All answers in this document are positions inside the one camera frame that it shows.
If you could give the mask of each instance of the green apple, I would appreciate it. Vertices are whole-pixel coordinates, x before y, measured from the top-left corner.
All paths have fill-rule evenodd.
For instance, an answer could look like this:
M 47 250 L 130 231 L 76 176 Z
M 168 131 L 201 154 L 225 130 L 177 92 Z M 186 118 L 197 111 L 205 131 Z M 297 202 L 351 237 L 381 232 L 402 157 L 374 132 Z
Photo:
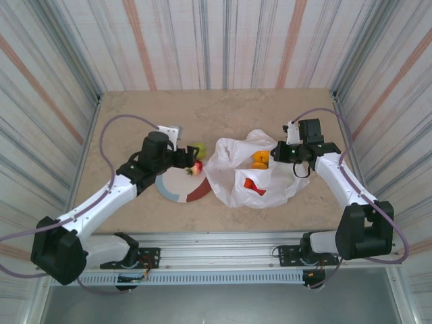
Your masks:
M 205 157 L 205 145 L 204 143 L 200 142 L 200 143 L 195 143 L 192 144 L 191 146 L 195 146 L 198 147 L 200 149 L 200 151 L 198 152 L 198 156 L 196 157 L 198 160 L 202 160 Z

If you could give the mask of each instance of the plastic bag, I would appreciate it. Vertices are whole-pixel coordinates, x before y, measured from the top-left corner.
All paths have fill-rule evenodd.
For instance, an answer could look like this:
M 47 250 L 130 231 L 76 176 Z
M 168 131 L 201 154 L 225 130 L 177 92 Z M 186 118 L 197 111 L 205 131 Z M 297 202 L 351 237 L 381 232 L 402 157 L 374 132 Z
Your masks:
M 297 178 L 292 171 L 292 164 L 277 163 L 272 156 L 268 169 L 249 169 L 254 162 L 254 153 L 271 151 L 276 144 L 262 130 L 253 130 L 246 140 L 220 138 L 216 142 L 215 154 L 204 167 L 216 197 L 229 207 L 260 209 L 283 205 L 289 197 L 303 189 L 309 181 Z M 306 175 L 301 165 L 296 166 L 296 173 Z M 266 190 L 266 193 L 260 196 L 254 190 L 245 188 L 246 178 L 250 178 L 257 188 Z

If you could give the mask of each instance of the beige tabletop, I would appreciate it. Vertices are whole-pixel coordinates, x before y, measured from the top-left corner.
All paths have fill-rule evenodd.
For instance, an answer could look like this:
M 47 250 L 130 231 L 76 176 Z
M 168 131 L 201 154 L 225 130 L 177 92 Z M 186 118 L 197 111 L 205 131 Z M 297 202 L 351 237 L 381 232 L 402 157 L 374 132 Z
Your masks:
M 112 117 L 131 113 L 157 125 L 183 127 L 179 146 L 204 142 L 210 157 L 221 137 L 244 139 L 262 129 L 275 140 L 284 140 L 282 125 L 315 107 L 333 109 L 328 90 L 182 90 L 108 92 L 90 144 L 76 204 L 86 200 L 109 180 L 109 169 L 99 155 L 98 140 Z M 345 149 L 336 117 L 316 112 L 326 142 Z M 106 132 L 103 146 L 115 168 L 141 149 L 152 129 L 134 119 L 118 119 Z M 178 203 L 164 198 L 155 186 L 145 190 L 106 220 L 97 232 L 241 232 L 267 230 L 315 230 L 336 228 L 342 216 L 327 184 L 316 175 L 287 204 L 270 209 L 230 209 L 213 192 L 194 202 Z

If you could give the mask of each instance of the table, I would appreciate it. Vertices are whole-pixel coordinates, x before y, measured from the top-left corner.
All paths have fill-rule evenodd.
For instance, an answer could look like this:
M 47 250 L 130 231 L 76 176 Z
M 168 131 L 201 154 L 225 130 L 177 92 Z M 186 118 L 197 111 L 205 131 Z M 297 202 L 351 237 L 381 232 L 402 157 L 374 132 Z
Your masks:
M 179 146 L 204 142 L 210 157 L 219 138 L 244 139 L 257 128 L 275 140 L 284 140 L 282 125 L 315 107 L 333 109 L 327 89 L 107 92 L 92 135 L 76 205 L 109 180 L 109 168 L 99 155 L 98 141 L 105 123 L 116 115 L 131 113 L 157 125 L 180 125 L 184 131 Z M 345 149 L 334 115 L 316 112 L 307 118 L 319 118 L 325 141 Z M 135 119 L 118 119 L 109 126 L 103 147 L 116 168 L 141 149 L 142 140 L 151 130 Z M 171 202 L 151 186 L 116 211 L 96 232 L 316 230 L 336 228 L 341 216 L 342 210 L 327 184 L 313 172 L 304 190 L 287 204 L 271 209 L 230 209 L 213 192 L 195 202 Z

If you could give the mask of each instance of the striped wall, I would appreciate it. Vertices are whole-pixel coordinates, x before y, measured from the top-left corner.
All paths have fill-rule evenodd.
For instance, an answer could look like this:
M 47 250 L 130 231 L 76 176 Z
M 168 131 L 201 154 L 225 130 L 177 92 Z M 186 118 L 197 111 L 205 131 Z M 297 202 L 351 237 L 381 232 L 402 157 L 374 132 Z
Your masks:
M 329 88 L 374 0 L 48 0 L 103 90 Z
M 34 228 L 65 209 L 96 97 L 37 1 L 0 1 L 0 236 Z M 32 273 L 32 237 L 0 243 L 6 267 Z M 0 273 L 0 323 L 25 315 L 35 281 Z
M 408 280 L 432 323 L 432 1 L 395 3 L 338 93 L 367 185 L 392 203 L 408 237 Z

